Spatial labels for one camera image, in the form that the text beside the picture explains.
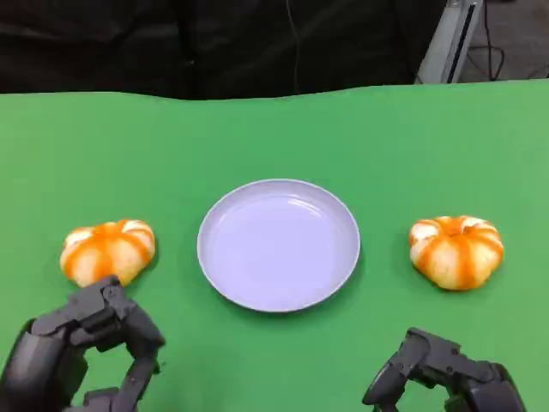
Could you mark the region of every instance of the green tablecloth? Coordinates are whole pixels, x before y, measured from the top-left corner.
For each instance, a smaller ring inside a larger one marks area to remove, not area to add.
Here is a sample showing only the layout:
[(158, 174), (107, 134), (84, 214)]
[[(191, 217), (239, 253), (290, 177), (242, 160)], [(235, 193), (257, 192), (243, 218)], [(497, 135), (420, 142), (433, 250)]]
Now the green tablecloth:
[[(409, 326), (503, 362), (529, 410), (544, 410), (547, 96), (549, 82), (225, 102), (2, 96), (0, 363), (27, 319), (75, 290), (57, 262), (66, 233), (132, 217), (154, 228), (160, 258), (129, 293), (168, 341), (145, 412), (368, 410), (360, 399)], [(364, 255), (333, 299), (281, 317), (223, 300), (196, 261), (208, 208), (238, 185), (277, 177), (340, 197)], [(407, 230), (460, 214), (493, 221), (506, 257), (481, 290), (450, 294), (414, 271)], [(117, 385), (130, 364), (122, 349), (88, 359), (83, 390)], [(442, 390), (410, 386), (402, 410), (442, 410)]]

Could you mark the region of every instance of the dark background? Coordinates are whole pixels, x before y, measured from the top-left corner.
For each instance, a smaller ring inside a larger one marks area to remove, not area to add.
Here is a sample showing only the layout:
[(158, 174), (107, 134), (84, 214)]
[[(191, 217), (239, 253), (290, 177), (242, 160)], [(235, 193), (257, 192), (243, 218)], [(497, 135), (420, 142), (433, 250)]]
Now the dark background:
[(0, 93), (181, 99), (413, 83), (445, 0), (2, 0)]

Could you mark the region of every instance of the cable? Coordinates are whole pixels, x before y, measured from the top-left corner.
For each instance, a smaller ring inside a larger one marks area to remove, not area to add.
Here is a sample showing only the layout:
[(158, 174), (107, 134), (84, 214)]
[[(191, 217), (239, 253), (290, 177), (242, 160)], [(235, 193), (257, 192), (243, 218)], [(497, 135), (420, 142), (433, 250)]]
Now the cable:
[(290, 26), (292, 26), (292, 34), (295, 38), (295, 63), (293, 65), (293, 92), (295, 94), (301, 94), (299, 88), (299, 59), (301, 57), (301, 43), (299, 41), (298, 30), (293, 23), (292, 9), (290, 9), (290, 0), (286, 0), (286, 11), (288, 13), (288, 20), (290, 21)]
[(492, 36), (490, 35), (490, 26), (488, 24), (488, 2), (484, 0), (482, 3), (484, 6), (484, 29), (486, 32), (486, 42), (488, 43), (488, 80), (490, 82), (495, 82), (496, 77), (493, 75), (492, 71)]
[[(469, 47), (469, 50), (482, 50), (482, 49), (489, 49), (489, 48), (490, 48), (489, 45), (472, 45), (471, 47)], [(497, 47), (496, 45), (493, 45), (492, 50), (499, 52), (499, 55), (500, 55), (499, 65), (498, 65), (498, 68), (496, 69), (496, 73), (493, 75), (494, 80), (492, 80), (492, 82), (496, 82), (500, 80), (499, 75), (501, 75), (501, 70), (504, 67), (506, 56), (505, 56), (505, 50), (501, 47)], [(480, 71), (480, 73), (482, 73), (484, 76), (486, 76), (488, 80), (490, 80), (490, 74), (486, 74), (486, 72), (480, 67), (479, 64), (476, 63), (476, 61), (474, 61), (474, 59), (471, 57), (471, 55), (469, 55), (469, 53), (467, 54), (467, 58), (469, 59), (471, 64), (478, 71)]]

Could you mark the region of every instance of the orange stripe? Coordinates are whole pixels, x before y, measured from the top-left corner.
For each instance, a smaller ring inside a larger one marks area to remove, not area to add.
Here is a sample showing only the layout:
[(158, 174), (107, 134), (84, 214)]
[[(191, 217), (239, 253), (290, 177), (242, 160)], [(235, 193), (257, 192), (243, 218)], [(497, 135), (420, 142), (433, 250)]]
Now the orange stripe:
[(418, 262), (415, 264), (419, 271), (423, 272), (424, 274), (428, 273), (429, 270), (427, 268), (429, 266), (429, 263), (431, 262), (432, 254), (443, 241), (443, 236), (437, 236), (436, 238), (433, 238), (433, 240), (431, 240), (429, 245), (427, 245), (423, 249), (423, 251), (421, 251), (418, 257)]
[(94, 281), (98, 281), (109, 275), (116, 275), (112, 266), (112, 256), (109, 252), (111, 242), (105, 237), (95, 240), (94, 246), (100, 252), (100, 257), (95, 265)]
[(473, 233), (483, 234), (483, 233), (495, 233), (499, 237), (498, 230), (495, 227), (480, 227), (480, 228), (474, 228), (471, 227)]
[(139, 228), (139, 229), (130, 229), (125, 231), (124, 233), (143, 233), (146, 234), (149, 239), (151, 239), (151, 242), (154, 243), (154, 235), (151, 233), (150, 230)]
[(474, 262), (471, 245), (467, 236), (462, 234), (451, 238), (458, 253), (459, 270), (457, 271), (460, 282), (459, 289), (467, 290), (474, 288), (477, 281), (474, 276)]
[(469, 238), (471, 240), (475, 240), (479, 243), (482, 243), (488, 249), (492, 249), (494, 252), (496, 252), (500, 256), (503, 256), (503, 254), (504, 254), (504, 247), (502, 245), (500, 245), (498, 242), (494, 242), (492, 239), (485, 238), (484, 236), (477, 235), (476, 233), (472, 233), (469, 236)]
[(63, 270), (69, 279), (74, 279), (75, 274), (73, 272), (75, 270), (75, 261), (82, 251), (87, 248), (88, 243), (89, 239), (83, 240), (80, 244), (76, 245), (75, 249), (67, 256)]
[(121, 239), (128, 242), (130, 245), (134, 246), (137, 249), (137, 252), (141, 256), (141, 259), (144, 264), (148, 264), (151, 259), (151, 256), (148, 253), (147, 247), (139, 239), (134, 238), (131, 234), (121, 233)]

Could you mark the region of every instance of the pumpkin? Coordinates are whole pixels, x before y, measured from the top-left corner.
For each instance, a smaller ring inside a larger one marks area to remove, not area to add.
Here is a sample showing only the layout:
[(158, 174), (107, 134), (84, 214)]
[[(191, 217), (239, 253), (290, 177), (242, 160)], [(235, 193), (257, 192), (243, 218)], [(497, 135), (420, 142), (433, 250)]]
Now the pumpkin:
[(143, 221), (109, 221), (78, 227), (66, 237), (60, 264), (65, 275), (86, 287), (109, 275), (129, 284), (154, 256), (153, 230)]
[(409, 241), (413, 265), (444, 289), (479, 288), (504, 257), (498, 230), (471, 216), (417, 221)]

